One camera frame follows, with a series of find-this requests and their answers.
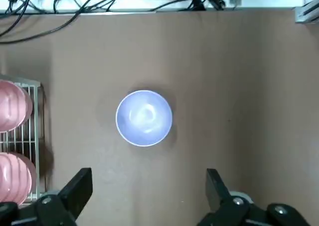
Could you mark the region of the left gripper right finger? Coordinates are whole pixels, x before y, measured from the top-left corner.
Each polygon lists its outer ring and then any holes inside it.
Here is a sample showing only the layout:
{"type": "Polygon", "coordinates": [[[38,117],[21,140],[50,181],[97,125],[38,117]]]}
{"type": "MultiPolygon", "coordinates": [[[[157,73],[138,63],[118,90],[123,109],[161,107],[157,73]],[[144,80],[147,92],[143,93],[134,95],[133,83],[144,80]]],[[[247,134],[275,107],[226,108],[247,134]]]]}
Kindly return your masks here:
{"type": "Polygon", "coordinates": [[[292,206],[272,203],[265,210],[246,194],[231,194],[216,169],[206,170],[205,192],[210,212],[199,226],[308,226],[292,206]]]}

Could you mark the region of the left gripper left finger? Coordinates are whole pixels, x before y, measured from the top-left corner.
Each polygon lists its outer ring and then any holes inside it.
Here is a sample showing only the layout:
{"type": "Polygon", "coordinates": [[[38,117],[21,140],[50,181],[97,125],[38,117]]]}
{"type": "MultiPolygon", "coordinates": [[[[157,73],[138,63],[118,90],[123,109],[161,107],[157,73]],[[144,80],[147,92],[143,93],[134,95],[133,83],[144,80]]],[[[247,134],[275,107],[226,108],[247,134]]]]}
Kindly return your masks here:
{"type": "Polygon", "coordinates": [[[92,169],[81,168],[57,194],[45,194],[30,205],[0,204],[2,226],[75,226],[93,192],[92,169]]]}

